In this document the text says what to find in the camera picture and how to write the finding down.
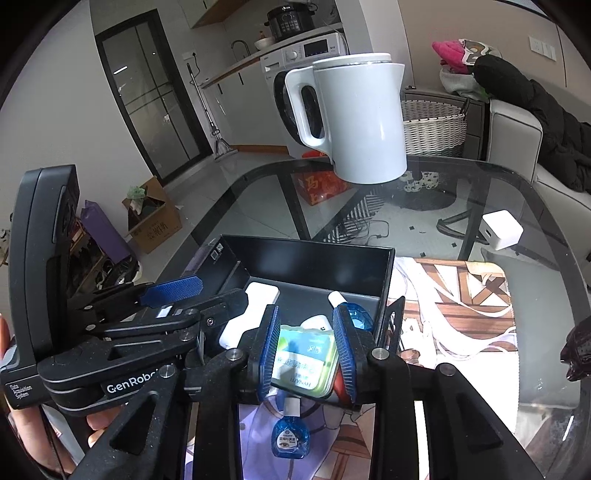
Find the clothing pile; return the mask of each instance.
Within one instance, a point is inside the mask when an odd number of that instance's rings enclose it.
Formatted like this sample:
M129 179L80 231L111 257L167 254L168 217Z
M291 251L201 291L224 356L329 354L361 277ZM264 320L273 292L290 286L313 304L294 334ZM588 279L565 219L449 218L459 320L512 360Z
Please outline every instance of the clothing pile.
M472 67L476 59L482 55L500 57L501 54L496 48L467 38L435 41L431 46L441 57L439 79L447 93L488 101L488 95L472 75Z
M565 111L544 87L506 60L486 55L474 65L476 81L493 97L531 112L542 125L538 162L576 192L591 193L591 125Z

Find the screw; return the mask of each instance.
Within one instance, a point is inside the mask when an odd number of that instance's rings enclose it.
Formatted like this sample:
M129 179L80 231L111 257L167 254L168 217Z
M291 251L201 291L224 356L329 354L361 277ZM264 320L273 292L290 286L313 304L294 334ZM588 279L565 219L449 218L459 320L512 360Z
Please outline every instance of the screw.
M232 362L240 360L242 358L242 355L244 355L244 353L242 353L242 350L240 350L239 348L230 348L230 350L226 351L226 358L228 360L231 360Z
M195 340L195 334L193 332L189 332L188 330L186 330L185 332L181 332L179 338L182 342L190 342L192 340Z
M163 365L158 369L158 374L162 378L170 378L177 372L177 368L173 364Z
M456 367L452 364L441 364L439 365L439 371L446 377L453 377L456 373Z
M371 350L371 356L373 356L376 360L386 360L390 356L390 352L388 352L385 348L374 348Z

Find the mop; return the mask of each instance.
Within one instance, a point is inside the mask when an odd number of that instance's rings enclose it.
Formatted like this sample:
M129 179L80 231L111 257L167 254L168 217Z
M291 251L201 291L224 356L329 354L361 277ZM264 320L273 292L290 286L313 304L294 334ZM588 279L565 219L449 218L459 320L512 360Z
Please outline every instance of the mop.
M191 70L191 65L189 65L188 63L187 63L187 68L189 69L189 75L191 76L191 78L193 80L193 85L195 87L195 90L197 90L197 95L199 95L199 101L201 102L201 106L203 107L203 110L205 111L205 115L207 115L207 120L209 121L209 128L211 128L211 130L212 130L212 137L216 138L215 162L219 162L223 157L227 157L229 155L237 153L238 150L236 150L235 148L232 148L228 144L228 142L226 142L223 139L219 128L216 127L216 124L213 122L213 118L210 115L209 110L207 110L207 106L205 105L205 101L203 100L203 96L201 95L201 90L199 90L197 82L195 81L195 77L193 76L193 71Z

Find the blue gripper pad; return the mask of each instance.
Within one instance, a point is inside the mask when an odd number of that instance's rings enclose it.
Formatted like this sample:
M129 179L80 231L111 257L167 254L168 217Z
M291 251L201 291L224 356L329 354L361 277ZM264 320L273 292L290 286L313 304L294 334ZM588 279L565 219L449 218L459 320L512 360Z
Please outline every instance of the blue gripper pad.
M267 334L265 336L265 343L261 352L261 359L259 360L259 384L256 390L259 401L263 401L271 388L271 378L273 376L275 354L277 353L279 335L281 333L279 307L276 305L267 305L264 316L268 316L268 312L272 312L272 314L271 320L269 321L269 326L267 327Z
M193 275L153 285L146 289L139 301L142 306L155 309L199 295L202 290L203 281L197 275Z
M349 342L348 329L345 326L345 315L348 317L350 326L355 329L353 322L347 311L347 307L341 305L333 310L333 330L335 335L336 349L339 353L340 369L343 374L343 382L345 383L345 391L351 398L351 402L355 403L357 399L357 366L351 344Z

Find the black storage box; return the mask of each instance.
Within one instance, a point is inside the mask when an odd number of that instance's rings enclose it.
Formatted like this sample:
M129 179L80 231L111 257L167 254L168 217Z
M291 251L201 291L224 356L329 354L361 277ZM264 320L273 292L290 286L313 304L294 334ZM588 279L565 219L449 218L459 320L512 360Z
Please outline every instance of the black storage box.
M246 288L253 281L275 285L281 323L299 326L320 314L332 323L328 295L337 290L369 312L376 344L384 344L394 249L222 235L202 254L191 270L203 280L200 297ZM208 355L222 351L222 331L223 326L206 339Z

